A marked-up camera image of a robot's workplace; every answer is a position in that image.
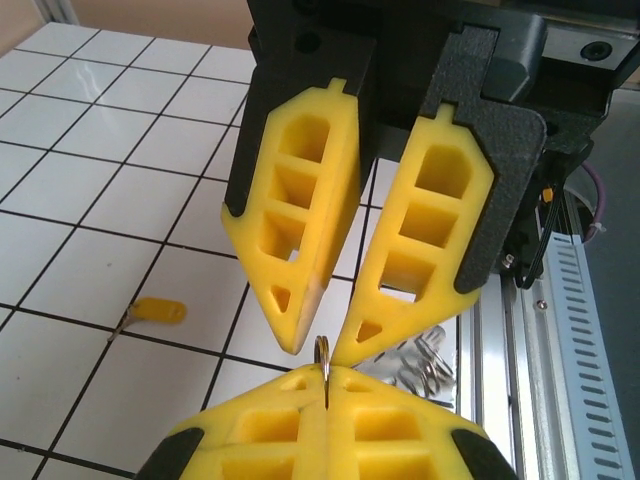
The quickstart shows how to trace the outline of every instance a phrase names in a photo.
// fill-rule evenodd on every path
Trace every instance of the beige wall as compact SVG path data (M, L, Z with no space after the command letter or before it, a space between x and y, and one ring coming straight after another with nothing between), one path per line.
M71 0L87 27L249 48L246 0Z
M0 55L44 24L31 0L0 0Z

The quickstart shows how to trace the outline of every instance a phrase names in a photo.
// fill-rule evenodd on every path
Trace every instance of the white tile floor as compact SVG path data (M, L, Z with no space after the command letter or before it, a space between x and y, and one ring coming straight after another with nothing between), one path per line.
M219 220L251 55L58 24L18 48L0 58L0 478L131 478L181 419L335 343L389 182L367 184L292 357ZM142 296L186 320L108 344Z

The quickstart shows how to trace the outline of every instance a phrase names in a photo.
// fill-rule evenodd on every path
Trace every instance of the screw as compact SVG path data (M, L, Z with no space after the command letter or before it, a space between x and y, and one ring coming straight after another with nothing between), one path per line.
M511 255L510 253L507 253L502 259L502 266L507 270L509 270L511 267L513 267L513 263L515 261L516 261L516 257Z

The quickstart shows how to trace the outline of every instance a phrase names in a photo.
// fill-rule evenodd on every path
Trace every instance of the yellow key tag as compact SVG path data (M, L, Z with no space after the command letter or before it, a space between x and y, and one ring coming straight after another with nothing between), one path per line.
M132 317L159 323L180 323L186 314L187 307L183 303L164 298L141 298L131 309Z

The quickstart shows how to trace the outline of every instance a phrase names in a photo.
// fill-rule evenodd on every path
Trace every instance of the key ring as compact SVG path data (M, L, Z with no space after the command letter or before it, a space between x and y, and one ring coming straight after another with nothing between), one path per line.
M329 408L329 340L324 335L316 337L313 348L313 362L320 364L324 381L324 407Z

